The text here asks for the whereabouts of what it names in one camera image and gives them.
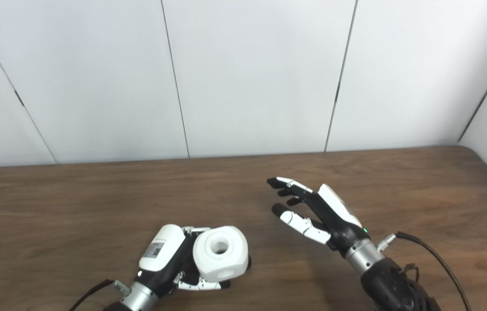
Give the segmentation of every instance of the robotic finger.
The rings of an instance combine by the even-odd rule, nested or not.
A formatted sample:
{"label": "robotic finger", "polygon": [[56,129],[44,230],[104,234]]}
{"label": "robotic finger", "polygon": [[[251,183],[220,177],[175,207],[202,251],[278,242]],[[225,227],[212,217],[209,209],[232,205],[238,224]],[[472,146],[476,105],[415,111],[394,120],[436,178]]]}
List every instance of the robotic finger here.
{"label": "robotic finger", "polygon": [[297,230],[297,232],[303,234],[311,240],[315,240],[321,244],[326,244],[326,242],[328,242],[330,239],[330,233],[319,221],[305,218],[280,203],[276,203],[272,207],[272,212],[281,221],[285,222],[288,226]]}
{"label": "robotic finger", "polygon": [[188,280],[188,277],[184,275],[184,272],[181,272],[179,275],[183,277],[177,281],[177,278],[174,279],[174,282],[177,282],[177,288],[184,289],[185,291],[212,291],[216,289],[225,289],[230,287],[230,281],[222,281],[222,282],[208,282],[202,276],[198,276],[197,281]]}

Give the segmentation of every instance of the barcode sticker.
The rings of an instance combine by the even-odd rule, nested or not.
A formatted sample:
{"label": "barcode sticker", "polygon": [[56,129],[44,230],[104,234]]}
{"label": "barcode sticker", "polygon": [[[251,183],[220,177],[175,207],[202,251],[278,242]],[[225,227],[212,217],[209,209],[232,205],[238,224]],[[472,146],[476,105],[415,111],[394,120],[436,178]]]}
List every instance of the barcode sticker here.
{"label": "barcode sticker", "polygon": [[161,252],[161,248],[163,248],[163,245],[165,245],[165,243],[149,244],[149,246],[147,247],[147,250],[145,250],[145,253],[143,254],[143,257],[157,258],[157,255],[159,255],[159,252]]}

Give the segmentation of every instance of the black fingertip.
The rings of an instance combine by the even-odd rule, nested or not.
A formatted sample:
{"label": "black fingertip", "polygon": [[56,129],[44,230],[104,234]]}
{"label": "black fingertip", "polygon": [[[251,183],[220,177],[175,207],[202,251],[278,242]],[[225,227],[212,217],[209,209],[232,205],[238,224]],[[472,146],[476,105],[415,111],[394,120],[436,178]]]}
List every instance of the black fingertip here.
{"label": "black fingertip", "polygon": [[294,205],[298,205],[299,203],[301,203],[301,199],[299,199],[298,197],[293,197],[288,200],[287,205],[294,206]]}
{"label": "black fingertip", "polygon": [[273,187],[273,189],[282,189],[285,187],[286,183],[279,181],[276,177],[267,179],[267,183]]}
{"label": "black fingertip", "polygon": [[218,282],[218,284],[220,285],[221,289],[230,288],[230,280]]}
{"label": "black fingertip", "polygon": [[281,189],[279,192],[278,192],[278,195],[280,197],[287,197],[289,195],[291,195],[291,191],[289,191],[288,189]]}
{"label": "black fingertip", "polygon": [[276,215],[276,217],[280,218],[282,214],[286,211],[291,211],[289,208],[285,207],[281,203],[276,203],[272,206],[272,212]]}

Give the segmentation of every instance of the robotic hand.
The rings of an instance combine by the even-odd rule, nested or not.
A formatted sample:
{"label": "robotic hand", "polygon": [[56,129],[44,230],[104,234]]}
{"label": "robotic hand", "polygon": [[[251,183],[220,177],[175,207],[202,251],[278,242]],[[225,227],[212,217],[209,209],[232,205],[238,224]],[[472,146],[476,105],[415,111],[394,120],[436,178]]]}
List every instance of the robotic hand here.
{"label": "robotic hand", "polygon": [[163,226],[140,258],[133,285],[129,288],[115,281],[113,286],[124,297],[104,311],[149,311],[159,298],[171,294],[177,288],[203,291],[230,287],[229,280],[205,280],[194,262],[194,243],[201,233],[208,230],[210,228]]}
{"label": "robotic hand", "polygon": [[440,311],[435,299],[406,275],[384,250],[395,238],[390,235],[378,247],[372,244],[368,231],[348,210],[345,203],[328,185],[314,192],[297,181],[275,177],[267,180],[280,197],[292,195],[289,206],[305,203],[319,221],[311,220],[276,203],[272,212],[307,238],[328,245],[342,254],[360,274],[364,291],[374,300],[378,311]]}

